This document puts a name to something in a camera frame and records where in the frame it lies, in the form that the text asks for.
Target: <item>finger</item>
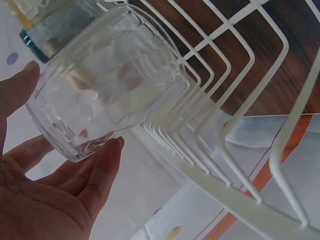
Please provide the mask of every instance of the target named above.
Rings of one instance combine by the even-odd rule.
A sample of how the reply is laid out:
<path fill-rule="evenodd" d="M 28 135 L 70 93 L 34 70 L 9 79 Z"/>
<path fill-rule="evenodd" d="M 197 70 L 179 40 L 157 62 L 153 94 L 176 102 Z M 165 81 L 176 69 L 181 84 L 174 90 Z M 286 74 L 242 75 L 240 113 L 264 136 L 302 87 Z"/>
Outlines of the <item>finger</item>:
<path fill-rule="evenodd" d="M 40 76 L 40 67 L 35 61 L 13 77 L 0 81 L 0 117 L 7 118 L 30 98 Z"/>
<path fill-rule="evenodd" d="M 95 221 L 108 199 L 118 173 L 122 148 L 122 139 L 111 139 L 104 145 L 85 188 L 78 195 L 92 221 Z"/>
<path fill-rule="evenodd" d="M 87 185 L 91 173 L 95 167 L 96 160 L 99 154 L 91 158 L 87 164 L 83 165 L 80 170 L 68 181 L 61 184 L 58 189 L 63 190 L 73 196 L 78 196 Z"/>
<path fill-rule="evenodd" d="M 45 176 L 43 178 L 40 178 L 37 180 L 40 184 L 45 184 L 48 186 L 52 186 L 55 188 L 58 188 L 65 182 L 72 179 L 82 168 L 86 168 L 86 165 L 94 161 L 95 155 L 92 155 L 81 162 L 72 162 L 69 160 L 66 160 L 57 170 L 55 170 L 52 174 Z"/>
<path fill-rule="evenodd" d="M 4 156 L 13 159 L 24 173 L 28 172 L 54 148 L 42 135 L 36 136 L 7 152 Z"/>

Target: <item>glass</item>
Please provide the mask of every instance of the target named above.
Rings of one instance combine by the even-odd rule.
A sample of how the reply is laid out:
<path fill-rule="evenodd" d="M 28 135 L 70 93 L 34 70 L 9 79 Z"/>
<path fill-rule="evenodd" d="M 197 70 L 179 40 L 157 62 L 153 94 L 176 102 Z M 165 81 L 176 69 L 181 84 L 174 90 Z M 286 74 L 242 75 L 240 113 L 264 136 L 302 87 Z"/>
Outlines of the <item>glass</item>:
<path fill-rule="evenodd" d="M 49 62 L 26 106 L 49 142 L 78 162 L 176 98 L 184 74 L 162 27 L 120 4 Z"/>

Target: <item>hand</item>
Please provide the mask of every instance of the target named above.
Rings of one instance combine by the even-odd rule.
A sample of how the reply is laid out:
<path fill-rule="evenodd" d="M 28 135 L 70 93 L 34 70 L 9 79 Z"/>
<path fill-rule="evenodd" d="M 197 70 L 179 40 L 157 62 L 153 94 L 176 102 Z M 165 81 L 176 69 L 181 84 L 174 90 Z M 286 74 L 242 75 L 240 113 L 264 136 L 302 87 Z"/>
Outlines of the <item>hand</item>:
<path fill-rule="evenodd" d="M 32 61 L 0 81 L 0 238 L 87 240 L 117 175 L 123 138 L 112 139 L 80 163 L 66 161 L 33 181 L 25 176 L 53 148 L 37 136 L 3 154 L 7 117 L 26 103 L 40 75 Z"/>

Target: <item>orange stripe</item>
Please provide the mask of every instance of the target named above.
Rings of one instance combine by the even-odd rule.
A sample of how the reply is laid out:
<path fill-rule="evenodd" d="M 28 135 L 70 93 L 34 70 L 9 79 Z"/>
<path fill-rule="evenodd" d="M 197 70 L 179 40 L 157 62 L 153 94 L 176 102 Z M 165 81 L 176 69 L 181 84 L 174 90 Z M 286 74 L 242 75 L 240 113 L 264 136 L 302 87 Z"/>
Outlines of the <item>orange stripe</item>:
<path fill-rule="evenodd" d="M 284 163 L 288 156 L 297 148 L 301 142 L 310 122 L 312 115 L 302 115 L 284 148 L 281 162 Z M 253 180 L 253 184 L 256 186 L 258 191 L 262 191 L 267 183 L 271 180 L 272 174 L 269 169 L 269 160 L 264 164 L 261 171 Z M 247 190 L 245 192 L 247 195 L 251 196 L 251 193 Z M 203 240 L 218 240 L 223 234 L 237 221 L 238 219 L 231 213 L 227 215 L 209 232 Z"/>

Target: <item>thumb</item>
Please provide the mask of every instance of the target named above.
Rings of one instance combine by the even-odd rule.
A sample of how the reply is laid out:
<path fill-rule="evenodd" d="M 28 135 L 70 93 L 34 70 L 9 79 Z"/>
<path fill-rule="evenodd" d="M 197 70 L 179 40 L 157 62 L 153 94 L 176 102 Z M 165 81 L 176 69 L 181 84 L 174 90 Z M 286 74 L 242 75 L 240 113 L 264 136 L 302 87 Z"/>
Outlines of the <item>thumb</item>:
<path fill-rule="evenodd" d="M 13 77 L 0 81 L 0 118 L 7 118 L 24 105 L 36 88 L 40 67 L 35 61 Z"/>

